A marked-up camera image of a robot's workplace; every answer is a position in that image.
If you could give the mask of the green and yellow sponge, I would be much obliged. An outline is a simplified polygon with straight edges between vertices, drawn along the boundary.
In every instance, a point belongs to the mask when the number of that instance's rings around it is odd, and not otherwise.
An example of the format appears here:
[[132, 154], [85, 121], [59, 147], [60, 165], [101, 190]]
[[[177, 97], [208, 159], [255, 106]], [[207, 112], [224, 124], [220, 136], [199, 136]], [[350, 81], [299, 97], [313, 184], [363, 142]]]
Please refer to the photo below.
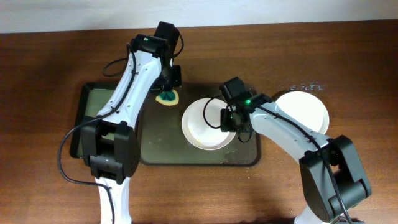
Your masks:
[[176, 90], [162, 91], [155, 100], [165, 106], [174, 106], [179, 103], [179, 95]]

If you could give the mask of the pink rimmed white plate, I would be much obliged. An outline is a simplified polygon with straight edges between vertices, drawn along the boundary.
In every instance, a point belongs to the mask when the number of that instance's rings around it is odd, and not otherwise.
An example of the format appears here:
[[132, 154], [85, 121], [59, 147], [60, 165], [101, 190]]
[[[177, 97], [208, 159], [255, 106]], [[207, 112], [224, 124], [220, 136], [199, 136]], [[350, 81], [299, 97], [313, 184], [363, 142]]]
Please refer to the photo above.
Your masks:
[[204, 109], [207, 122], [214, 127], [219, 126], [221, 109], [225, 109], [227, 105], [217, 98], [207, 104], [209, 100], [210, 98], [202, 98], [187, 107], [182, 116], [182, 131], [187, 141], [195, 147], [214, 151], [227, 146], [236, 133], [222, 132], [220, 128], [214, 129], [205, 122]]

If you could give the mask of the white plate yellow stain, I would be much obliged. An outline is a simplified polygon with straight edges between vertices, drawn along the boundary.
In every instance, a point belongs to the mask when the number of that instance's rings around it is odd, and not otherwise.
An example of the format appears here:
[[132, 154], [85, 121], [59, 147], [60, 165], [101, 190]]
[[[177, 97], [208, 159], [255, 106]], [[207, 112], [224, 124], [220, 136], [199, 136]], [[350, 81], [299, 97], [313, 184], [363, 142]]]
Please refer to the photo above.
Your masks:
[[276, 100], [279, 108], [304, 126], [325, 134], [330, 117], [326, 106], [316, 96], [303, 92], [291, 91]]

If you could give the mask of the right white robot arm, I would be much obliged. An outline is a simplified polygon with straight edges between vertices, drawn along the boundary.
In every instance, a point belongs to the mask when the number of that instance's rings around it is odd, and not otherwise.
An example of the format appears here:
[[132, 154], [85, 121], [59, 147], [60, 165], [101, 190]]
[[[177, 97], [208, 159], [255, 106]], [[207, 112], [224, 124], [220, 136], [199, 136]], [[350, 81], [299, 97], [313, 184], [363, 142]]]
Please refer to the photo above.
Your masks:
[[371, 186], [354, 143], [312, 131], [265, 95], [225, 93], [221, 129], [261, 134], [300, 166], [307, 203], [294, 223], [353, 223], [349, 209], [371, 195]]

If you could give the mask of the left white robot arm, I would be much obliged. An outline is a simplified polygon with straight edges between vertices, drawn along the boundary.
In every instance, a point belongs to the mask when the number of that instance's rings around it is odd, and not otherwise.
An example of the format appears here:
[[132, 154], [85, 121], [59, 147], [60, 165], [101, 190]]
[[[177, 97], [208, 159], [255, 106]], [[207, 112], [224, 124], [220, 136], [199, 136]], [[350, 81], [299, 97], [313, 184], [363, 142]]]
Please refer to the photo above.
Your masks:
[[116, 89], [96, 116], [80, 125], [82, 158], [99, 190], [101, 222], [131, 223], [129, 183], [140, 161], [135, 134], [144, 100], [151, 90], [180, 86], [173, 60], [183, 43], [180, 33], [139, 34], [126, 45], [124, 69]]

